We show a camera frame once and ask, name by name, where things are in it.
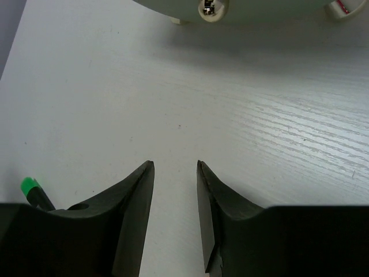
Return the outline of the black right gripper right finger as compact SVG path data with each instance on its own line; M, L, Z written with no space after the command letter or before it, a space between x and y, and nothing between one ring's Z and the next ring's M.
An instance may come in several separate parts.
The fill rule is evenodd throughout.
M197 163L197 198L209 276L367 276L366 205L262 208Z

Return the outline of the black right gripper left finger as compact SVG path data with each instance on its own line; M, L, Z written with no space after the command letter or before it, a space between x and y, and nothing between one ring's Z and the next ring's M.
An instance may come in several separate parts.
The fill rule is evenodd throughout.
M155 167L68 209L1 204L2 276L138 276Z

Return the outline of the green highlighter marker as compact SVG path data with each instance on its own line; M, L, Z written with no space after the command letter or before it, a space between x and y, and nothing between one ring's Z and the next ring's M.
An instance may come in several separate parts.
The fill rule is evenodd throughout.
M55 210L54 205L37 180L31 177L24 178L21 183L21 191L31 206L47 212Z

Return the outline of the cream round drawer container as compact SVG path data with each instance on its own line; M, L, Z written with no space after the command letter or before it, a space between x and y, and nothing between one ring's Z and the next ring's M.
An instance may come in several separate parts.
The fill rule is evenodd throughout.
M324 8L335 18L356 15L368 1L311 0L141 0L138 4L165 16L191 23L254 24L285 20Z

